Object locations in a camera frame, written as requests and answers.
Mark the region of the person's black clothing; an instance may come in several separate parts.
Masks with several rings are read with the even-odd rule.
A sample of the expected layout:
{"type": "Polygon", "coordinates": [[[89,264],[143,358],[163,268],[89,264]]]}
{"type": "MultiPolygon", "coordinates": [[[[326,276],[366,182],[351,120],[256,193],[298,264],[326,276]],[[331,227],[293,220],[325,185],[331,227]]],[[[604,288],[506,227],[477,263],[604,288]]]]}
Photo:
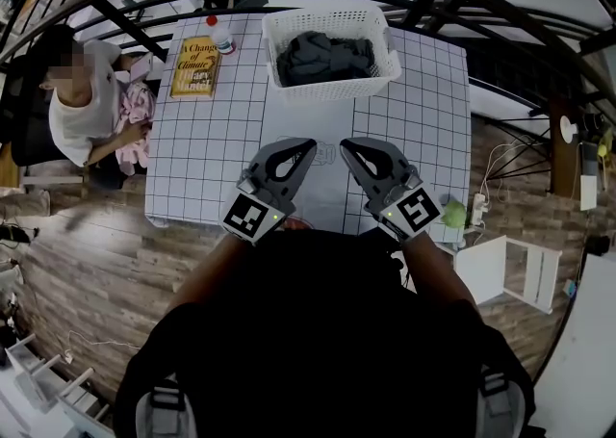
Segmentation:
{"type": "Polygon", "coordinates": [[[521,438],[532,381],[466,301],[420,296],[401,243],[270,233],[216,302],[130,360],[116,438],[521,438]]]}

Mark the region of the green plush ball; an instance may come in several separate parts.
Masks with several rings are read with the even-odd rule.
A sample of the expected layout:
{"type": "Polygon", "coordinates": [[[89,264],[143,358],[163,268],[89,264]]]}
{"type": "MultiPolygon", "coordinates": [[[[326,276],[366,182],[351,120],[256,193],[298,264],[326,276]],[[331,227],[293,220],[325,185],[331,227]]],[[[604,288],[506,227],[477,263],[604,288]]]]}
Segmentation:
{"type": "Polygon", "coordinates": [[[467,211],[463,203],[451,199],[444,207],[442,222],[451,229],[460,229],[466,224],[467,211]]]}

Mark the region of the small black device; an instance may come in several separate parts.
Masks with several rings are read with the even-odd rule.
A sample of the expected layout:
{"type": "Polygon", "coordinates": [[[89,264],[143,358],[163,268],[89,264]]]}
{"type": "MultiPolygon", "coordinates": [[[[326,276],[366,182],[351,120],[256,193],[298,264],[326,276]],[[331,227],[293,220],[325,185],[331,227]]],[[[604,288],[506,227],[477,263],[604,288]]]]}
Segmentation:
{"type": "Polygon", "coordinates": [[[589,236],[585,243],[585,253],[595,256],[605,255],[611,248],[608,236],[589,236]]]}

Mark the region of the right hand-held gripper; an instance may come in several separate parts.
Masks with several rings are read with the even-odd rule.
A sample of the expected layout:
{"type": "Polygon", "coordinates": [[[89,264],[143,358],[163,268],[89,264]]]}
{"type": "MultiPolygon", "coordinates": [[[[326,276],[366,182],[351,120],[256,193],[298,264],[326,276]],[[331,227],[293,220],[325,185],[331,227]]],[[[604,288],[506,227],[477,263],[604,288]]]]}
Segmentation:
{"type": "Polygon", "coordinates": [[[409,167],[395,145],[357,137],[343,139],[340,147],[350,173],[369,199],[366,211],[402,242],[426,232],[443,216],[434,188],[414,166],[409,167]]]}

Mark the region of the person's left forearm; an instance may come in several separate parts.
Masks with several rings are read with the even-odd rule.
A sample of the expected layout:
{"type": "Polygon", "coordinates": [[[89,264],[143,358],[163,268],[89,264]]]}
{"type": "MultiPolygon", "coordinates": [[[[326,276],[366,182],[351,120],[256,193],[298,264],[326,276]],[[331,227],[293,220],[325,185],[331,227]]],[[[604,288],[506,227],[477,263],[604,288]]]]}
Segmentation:
{"type": "Polygon", "coordinates": [[[185,279],[169,301],[165,315],[180,306],[216,302],[244,275],[253,253],[251,243],[225,235],[185,279]]]}

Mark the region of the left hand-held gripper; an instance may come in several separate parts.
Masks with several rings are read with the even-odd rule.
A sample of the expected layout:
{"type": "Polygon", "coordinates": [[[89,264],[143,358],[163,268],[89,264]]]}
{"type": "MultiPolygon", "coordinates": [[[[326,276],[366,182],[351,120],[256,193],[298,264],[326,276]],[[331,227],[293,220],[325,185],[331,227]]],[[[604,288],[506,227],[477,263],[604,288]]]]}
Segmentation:
{"type": "Polygon", "coordinates": [[[262,146],[222,207],[220,226],[256,245],[295,211],[293,197],[317,153],[314,139],[287,138],[262,146]],[[258,181],[273,181],[268,190],[258,181]]]}

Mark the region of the white desk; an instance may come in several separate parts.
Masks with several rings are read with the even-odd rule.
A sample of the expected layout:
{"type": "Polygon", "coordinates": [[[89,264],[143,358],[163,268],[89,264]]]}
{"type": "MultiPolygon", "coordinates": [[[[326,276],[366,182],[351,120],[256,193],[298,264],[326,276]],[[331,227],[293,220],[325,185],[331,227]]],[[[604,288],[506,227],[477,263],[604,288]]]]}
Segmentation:
{"type": "Polygon", "coordinates": [[[577,296],[535,385],[547,438],[603,438],[616,423],[616,262],[586,257],[577,296]]]}

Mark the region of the white wooden furniture frame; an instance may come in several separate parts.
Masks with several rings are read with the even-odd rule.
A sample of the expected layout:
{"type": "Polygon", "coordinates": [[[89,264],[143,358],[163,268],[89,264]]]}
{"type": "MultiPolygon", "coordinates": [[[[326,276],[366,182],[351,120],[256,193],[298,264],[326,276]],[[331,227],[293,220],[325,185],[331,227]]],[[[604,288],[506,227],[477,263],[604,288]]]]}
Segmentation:
{"type": "Polygon", "coordinates": [[[8,347],[0,367],[0,425],[4,436],[24,438],[116,438],[104,423],[110,405],[90,387],[93,368],[64,378],[59,367],[70,353],[49,359],[29,348],[29,334],[8,347]]]}

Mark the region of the white plastic laundry basket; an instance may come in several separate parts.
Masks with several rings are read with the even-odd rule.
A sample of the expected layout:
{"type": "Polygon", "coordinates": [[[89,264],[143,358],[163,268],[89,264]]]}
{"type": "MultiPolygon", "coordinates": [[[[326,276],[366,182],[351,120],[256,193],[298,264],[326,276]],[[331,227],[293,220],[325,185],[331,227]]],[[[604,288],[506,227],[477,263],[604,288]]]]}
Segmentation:
{"type": "Polygon", "coordinates": [[[375,95],[401,75],[398,52],[383,12],[371,5],[350,9],[309,8],[269,13],[262,20],[266,42],[269,82],[287,103],[333,101],[375,95]],[[296,87],[282,87],[277,57],[290,41],[305,32],[324,33],[330,38],[368,39],[375,68],[372,77],[296,87]]]}

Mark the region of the dark grey garment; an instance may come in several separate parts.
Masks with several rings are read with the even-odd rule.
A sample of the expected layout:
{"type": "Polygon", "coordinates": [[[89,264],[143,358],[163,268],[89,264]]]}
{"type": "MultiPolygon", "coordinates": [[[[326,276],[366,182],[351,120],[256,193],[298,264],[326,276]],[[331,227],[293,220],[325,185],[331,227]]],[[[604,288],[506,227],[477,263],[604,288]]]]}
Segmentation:
{"type": "Polygon", "coordinates": [[[368,39],[330,38],[310,31],[290,41],[277,57],[276,67],[286,88],[370,78],[375,60],[368,39]]]}

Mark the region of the black metal railing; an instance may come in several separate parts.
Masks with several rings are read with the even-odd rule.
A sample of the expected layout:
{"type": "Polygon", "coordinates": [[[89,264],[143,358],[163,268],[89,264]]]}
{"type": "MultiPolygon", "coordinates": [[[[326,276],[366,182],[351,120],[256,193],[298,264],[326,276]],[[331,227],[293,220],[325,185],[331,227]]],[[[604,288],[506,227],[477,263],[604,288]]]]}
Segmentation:
{"type": "MultiPolygon", "coordinates": [[[[70,0],[16,40],[0,38],[0,65],[48,26],[84,8],[100,8],[105,1],[70,0]]],[[[291,0],[291,4],[298,7],[300,1],[291,0]]],[[[315,1],[322,4],[325,0],[315,1]]],[[[551,54],[544,62],[545,68],[561,78],[576,73],[586,80],[592,91],[581,95],[581,103],[594,106],[616,125],[616,91],[585,60],[588,54],[616,42],[614,23],[600,30],[562,15],[519,8],[506,0],[332,0],[335,6],[357,1],[372,1],[386,7],[394,27],[451,42],[463,42],[470,35],[478,35],[526,55],[527,45],[536,41],[551,54]]]]}

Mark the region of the brown wooden side table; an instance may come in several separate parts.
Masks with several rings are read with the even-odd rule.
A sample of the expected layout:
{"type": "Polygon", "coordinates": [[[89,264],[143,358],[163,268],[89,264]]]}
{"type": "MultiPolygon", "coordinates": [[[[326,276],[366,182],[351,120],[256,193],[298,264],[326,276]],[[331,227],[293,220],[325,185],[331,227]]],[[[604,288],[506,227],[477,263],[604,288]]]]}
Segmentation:
{"type": "Polygon", "coordinates": [[[578,137],[566,142],[562,136],[560,120],[563,116],[574,121],[576,108],[560,96],[552,96],[548,103],[551,136],[551,188],[552,194],[579,200],[580,152],[578,137]]]}

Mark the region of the pink cloth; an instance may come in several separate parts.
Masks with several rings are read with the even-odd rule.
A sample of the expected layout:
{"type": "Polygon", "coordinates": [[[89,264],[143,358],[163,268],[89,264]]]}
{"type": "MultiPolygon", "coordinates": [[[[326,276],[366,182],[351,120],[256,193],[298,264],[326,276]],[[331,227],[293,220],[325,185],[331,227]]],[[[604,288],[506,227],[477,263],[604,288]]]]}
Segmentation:
{"type": "MultiPolygon", "coordinates": [[[[119,135],[126,125],[154,119],[156,100],[153,92],[144,82],[134,82],[121,93],[119,99],[119,117],[115,132],[119,135]]],[[[135,142],[131,142],[115,151],[119,169],[127,176],[136,173],[137,167],[146,169],[149,160],[149,131],[135,142]]]]}

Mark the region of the white power strip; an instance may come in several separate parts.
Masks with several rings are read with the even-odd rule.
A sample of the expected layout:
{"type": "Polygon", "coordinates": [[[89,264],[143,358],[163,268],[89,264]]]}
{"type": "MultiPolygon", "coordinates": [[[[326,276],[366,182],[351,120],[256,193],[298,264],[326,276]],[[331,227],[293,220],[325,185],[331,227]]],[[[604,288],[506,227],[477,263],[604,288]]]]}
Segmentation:
{"type": "Polygon", "coordinates": [[[471,225],[480,226],[483,223],[483,215],[487,213],[488,201],[483,193],[476,193],[473,199],[473,208],[471,214],[471,225]]]}

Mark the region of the light coloured smartphone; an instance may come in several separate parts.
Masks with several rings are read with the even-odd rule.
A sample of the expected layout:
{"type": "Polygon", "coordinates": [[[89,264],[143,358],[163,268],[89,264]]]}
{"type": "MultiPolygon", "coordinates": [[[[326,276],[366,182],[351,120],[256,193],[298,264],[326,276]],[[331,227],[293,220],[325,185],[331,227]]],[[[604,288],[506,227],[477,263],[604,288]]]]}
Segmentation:
{"type": "Polygon", "coordinates": [[[139,58],[136,58],[129,70],[130,82],[135,83],[143,81],[150,73],[152,66],[153,54],[151,52],[147,52],[139,58]]]}

